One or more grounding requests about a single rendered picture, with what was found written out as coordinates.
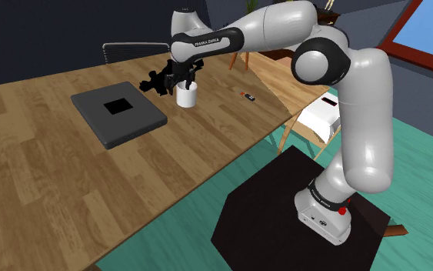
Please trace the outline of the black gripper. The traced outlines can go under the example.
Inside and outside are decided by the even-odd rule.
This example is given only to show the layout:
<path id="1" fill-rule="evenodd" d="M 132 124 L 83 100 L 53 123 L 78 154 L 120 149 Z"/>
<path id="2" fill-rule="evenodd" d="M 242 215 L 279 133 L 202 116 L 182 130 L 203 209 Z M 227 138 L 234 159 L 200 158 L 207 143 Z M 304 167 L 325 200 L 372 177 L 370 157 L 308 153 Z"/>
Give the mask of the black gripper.
<path id="1" fill-rule="evenodd" d="M 187 76 L 185 80 L 185 88 L 190 89 L 191 84 L 195 80 L 195 73 L 204 66 L 203 59 L 199 59 L 193 63 L 180 63 L 172 59 L 167 61 L 165 67 L 165 88 L 169 95 L 173 95 L 173 89 L 176 85 L 174 75 Z"/>

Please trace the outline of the white cup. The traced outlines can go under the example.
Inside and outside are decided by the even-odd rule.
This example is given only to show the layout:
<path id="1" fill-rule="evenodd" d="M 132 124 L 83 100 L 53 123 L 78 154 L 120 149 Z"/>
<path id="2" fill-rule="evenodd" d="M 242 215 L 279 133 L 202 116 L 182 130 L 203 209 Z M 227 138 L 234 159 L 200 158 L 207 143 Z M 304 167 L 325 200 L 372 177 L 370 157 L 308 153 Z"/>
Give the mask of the white cup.
<path id="1" fill-rule="evenodd" d="M 197 99 L 197 88 L 196 82 L 191 82 L 189 88 L 186 88 L 186 81 L 179 82 L 176 87 L 176 102 L 182 108 L 191 108 L 195 106 Z"/>

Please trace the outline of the chair with orange wooden legs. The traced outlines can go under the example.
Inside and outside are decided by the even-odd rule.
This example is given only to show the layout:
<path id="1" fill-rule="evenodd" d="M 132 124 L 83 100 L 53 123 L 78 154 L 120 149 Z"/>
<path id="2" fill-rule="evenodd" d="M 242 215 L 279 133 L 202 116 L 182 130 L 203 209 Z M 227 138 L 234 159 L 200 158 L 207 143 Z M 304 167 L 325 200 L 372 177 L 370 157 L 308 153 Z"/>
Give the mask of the chair with orange wooden legs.
<path id="1" fill-rule="evenodd" d="M 289 49 L 279 49 L 279 50 L 273 50 L 273 51 L 264 51 L 264 52 L 258 52 L 259 54 L 268 57 L 272 60 L 275 60 L 277 62 L 280 62 L 283 65 L 291 66 L 292 56 L 294 52 Z M 238 56 L 238 53 L 235 52 L 231 56 L 231 62 L 228 67 L 229 70 L 232 69 L 232 66 L 234 65 L 236 58 Z M 245 69 L 248 70 L 248 57 L 249 52 L 245 53 Z"/>

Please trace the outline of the grey closed laptop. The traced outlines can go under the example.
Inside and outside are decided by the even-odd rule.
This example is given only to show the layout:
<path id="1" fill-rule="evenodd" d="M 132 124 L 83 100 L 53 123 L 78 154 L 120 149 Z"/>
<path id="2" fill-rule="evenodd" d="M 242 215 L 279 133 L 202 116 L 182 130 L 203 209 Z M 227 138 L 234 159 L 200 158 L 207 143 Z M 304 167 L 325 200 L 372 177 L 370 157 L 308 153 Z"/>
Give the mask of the grey closed laptop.
<path id="1" fill-rule="evenodd" d="M 75 94 L 71 101 L 106 149 L 168 122 L 167 116 L 130 82 Z"/>

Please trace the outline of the small black orange stick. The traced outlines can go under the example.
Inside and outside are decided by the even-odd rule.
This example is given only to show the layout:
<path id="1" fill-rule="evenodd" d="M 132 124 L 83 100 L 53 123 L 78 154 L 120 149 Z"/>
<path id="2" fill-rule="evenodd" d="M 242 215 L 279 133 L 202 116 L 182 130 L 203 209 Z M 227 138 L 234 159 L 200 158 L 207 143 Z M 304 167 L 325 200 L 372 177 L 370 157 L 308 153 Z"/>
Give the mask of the small black orange stick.
<path id="1" fill-rule="evenodd" d="M 235 91 L 237 92 L 238 95 L 240 95 L 241 97 L 245 97 L 246 99 L 248 99 L 249 101 L 254 102 L 255 101 L 255 97 L 251 94 L 248 94 L 247 92 L 243 92 L 241 89 L 239 88 L 235 88 Z"/>

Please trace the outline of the light wooden chair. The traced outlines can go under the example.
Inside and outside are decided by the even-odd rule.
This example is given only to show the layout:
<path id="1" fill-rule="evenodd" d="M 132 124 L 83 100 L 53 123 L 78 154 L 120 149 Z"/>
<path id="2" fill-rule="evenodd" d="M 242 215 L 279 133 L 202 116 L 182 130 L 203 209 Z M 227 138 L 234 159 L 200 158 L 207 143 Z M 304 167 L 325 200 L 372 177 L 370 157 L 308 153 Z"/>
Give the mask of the light wooden chair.
<path id="1" fill-rule="evenodd" d="M 240 59 L 244 61 L 245 67 L 251 69 L 291 113 L 291 118 L 284 123 L 285 130 L 278 144 L 278 154 L 282 152 L 290 132 L 294 131 L 320 147 L 319 153 L 313 157 L 316 160 L 326 149 L 328 143 L 323 143 L 315 132 L 299 123 L 298 118 L 306 107 L 329 91 L 330 87 L 305 85 L 295 80 L 291 73 L 289 57 L 273 60 L 259 52 L 243 52 Z"/>

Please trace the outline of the white box with black slot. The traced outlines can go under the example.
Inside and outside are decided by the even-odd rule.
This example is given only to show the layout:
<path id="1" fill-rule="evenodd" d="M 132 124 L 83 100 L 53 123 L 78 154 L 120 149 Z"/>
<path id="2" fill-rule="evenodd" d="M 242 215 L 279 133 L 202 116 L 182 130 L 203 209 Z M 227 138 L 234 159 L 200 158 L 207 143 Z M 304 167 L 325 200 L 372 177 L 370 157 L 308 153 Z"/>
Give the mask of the white box with black slot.
<path id="1" fill-rule="evenodd" d="M 326 92 L 302 110 L 298 121 L 327 143 L 341 125 L 338 97 Z"/>

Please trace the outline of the wooden table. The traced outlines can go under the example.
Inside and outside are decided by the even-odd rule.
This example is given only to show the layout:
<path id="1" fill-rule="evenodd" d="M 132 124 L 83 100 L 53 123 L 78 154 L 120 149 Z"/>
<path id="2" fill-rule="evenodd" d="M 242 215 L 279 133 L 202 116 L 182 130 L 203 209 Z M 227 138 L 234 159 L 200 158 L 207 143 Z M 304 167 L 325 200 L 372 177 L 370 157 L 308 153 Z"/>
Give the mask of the wooden table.
<path id="1" fill-rule="evenodd" d="M 168 54 L 0 85 L 0 271 L 84 271 L 291 118 L 242 60 L 207 58 L 196 105 L 105 149 L 71 101 L 137 85 Z M 235 91 L 255 97 L 249 101 Z"/>

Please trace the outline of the black robot stand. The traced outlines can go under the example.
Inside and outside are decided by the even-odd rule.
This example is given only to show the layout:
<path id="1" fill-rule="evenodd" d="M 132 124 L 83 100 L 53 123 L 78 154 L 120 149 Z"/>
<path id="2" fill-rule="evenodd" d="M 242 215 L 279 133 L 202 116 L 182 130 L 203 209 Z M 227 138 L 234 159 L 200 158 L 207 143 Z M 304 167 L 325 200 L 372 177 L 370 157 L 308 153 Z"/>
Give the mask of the black robot stand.
<path id="1" fill-rule="evenodd" d="M 212 243 L 232 271 L 370 271 L 390 217 L 366 198 L 351 197 L 339 246 L 298 218 L 295 194 L 322 170 L 291 146 L 228 194 Z"/>

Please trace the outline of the red framed window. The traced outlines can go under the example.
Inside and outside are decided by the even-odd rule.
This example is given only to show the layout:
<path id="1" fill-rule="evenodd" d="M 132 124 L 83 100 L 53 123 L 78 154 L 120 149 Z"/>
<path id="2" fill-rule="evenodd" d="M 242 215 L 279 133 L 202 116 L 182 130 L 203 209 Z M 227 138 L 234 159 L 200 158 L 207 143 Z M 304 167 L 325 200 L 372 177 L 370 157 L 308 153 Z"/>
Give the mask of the red framed window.
<path id="1" fill-rule="evenodd" d="M 433 0 L 411 0 L 378 47 L 433 72 Z"/>

